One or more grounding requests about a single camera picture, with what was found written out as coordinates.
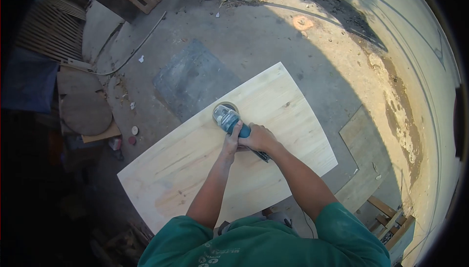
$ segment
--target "gray mat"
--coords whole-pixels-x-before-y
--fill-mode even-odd
[[[181,122],[242,84],[231,70],[194,39],[153,79],[153,85]]]

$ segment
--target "hand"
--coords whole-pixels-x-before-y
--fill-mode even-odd
[[[249,127],[251,128],[251,134],[247,138],[239,138],[239,145],[269,154],[273,147],[280,144],[273,133],[263,125],[250,123]]]
[[[225,158],[230,164],[234,162],[236,152],[249,150],[248,148],[238,147],[238,136],[242,127],[243,122],[239,120],[234,125],[232,134],[227,133],[225,136],[225,142],[223,143],[219,158]]]

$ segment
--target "person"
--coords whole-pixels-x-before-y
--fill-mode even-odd
[[[242,122],[227,134],[220,155],[185,216],[172,218],[145,249],[139,266],[390,266],[389,253],[307,165],[264,126]],[[213,237],[230,166],[239,147],[269,154],[298,205],[312,218],[318,239],[300,238],[291,223],[244,217]]]

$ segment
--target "angle grinder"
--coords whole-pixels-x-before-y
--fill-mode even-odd
[[[232,103],[222,102],[213,110],[213,119],[221,129],[231,134],[233,132],[233,128],[235,127],[236,123],[238,123],[238,120],[241,119],[241,117],[239,116],[236,106],[234,106]],[[239,137],[249,137],[250,133],[251,128],[243,123],[243,127],[239,132]],[[265,162],[269,162],[270,156],[267,155],[267,153],[255,151],[251,148],[249,149]]]

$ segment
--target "green t-shirt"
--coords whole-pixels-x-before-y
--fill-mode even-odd
[[[289,227],[257,217],[213,231],[187,216],[171,219],[153,238],[139,266],[390,266],[384,245],[341,203],[316,219],[319,239],[300,238]]]

